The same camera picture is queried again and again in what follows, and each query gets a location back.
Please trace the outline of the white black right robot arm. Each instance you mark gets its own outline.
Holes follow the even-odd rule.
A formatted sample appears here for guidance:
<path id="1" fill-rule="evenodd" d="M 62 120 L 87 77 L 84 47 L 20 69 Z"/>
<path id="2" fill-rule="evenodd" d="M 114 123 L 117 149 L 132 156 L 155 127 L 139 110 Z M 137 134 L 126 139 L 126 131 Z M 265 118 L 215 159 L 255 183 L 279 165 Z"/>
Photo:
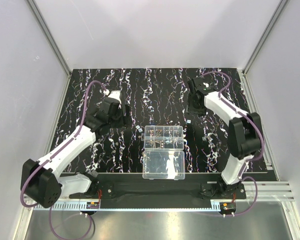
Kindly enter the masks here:
<path id="1" fill-rule="evenodd" d="M 261 117 L 248 113 L 227 100 L 222 91 L 207 86 L 202 77 L 190 79 L 186 112 L 204 116 L 207 110 L 214 112 L 228 126 L 227 145 L 229 158 L 221 177 L 212 189 L 212 195 L 231 196 L 239 188 L 249 162 L 263 157 L 265 141 Z"/>

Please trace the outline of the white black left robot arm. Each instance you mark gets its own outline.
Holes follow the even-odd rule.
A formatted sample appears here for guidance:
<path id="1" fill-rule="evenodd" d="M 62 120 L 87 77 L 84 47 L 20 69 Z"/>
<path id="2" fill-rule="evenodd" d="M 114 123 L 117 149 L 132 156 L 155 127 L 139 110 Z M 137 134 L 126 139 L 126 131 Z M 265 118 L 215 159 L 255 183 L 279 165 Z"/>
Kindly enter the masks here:
<path id="1" fill-rule="evenodd" d="M 89 173 L 62 177 L 64 169 L 86 148 L 107 135 L 111 129 L 132 125 L 130 107 L 121 93 L 111 91 L 99 109 L 82 117 L 83 122 L 54 150 L 39 160 L 28 159 L 22 166 L 20 202 L 26 207 L 52 207 L 60 198 L 82 194 L 92 198 L 98 193 L 97 178 Z"/>

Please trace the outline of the clear plastic organizer box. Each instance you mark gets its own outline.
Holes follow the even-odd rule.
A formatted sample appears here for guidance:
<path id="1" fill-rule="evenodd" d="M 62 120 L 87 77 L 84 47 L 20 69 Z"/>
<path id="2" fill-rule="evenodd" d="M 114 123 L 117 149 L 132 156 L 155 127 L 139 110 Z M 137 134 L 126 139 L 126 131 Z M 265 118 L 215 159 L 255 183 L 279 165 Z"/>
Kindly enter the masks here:
<path id="1" fill-rule="evenodd" d="M 142 177 L 146 180 L 184 180 L 184 129 L 179 125 L 147 125 L 143 135 Z"/>

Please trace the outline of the aluminium frame profile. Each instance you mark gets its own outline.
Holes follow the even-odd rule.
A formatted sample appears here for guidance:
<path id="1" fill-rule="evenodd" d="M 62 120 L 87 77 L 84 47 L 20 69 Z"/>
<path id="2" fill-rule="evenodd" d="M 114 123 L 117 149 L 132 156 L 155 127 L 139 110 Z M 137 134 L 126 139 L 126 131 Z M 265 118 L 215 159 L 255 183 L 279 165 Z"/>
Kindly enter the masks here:
<path id="1" fill-rule="evenodd" d="M 67 77 L 70 77 L 72 70 L 70 69 L 69 65 L 67 64 L 66 59 L 64 58 L 57 42 L 55 41 L 36 1 L 35 0 L 25 0 L 25 2 L 27 3 L 35 20 L 37 21 L 39 28 L 41 29 L 44 37 L 46 38 L 50 48 L 52 49 L 53 54 L 57 58 L 62 70 L 64 71 L 64 73 L 66 74 Z"/>

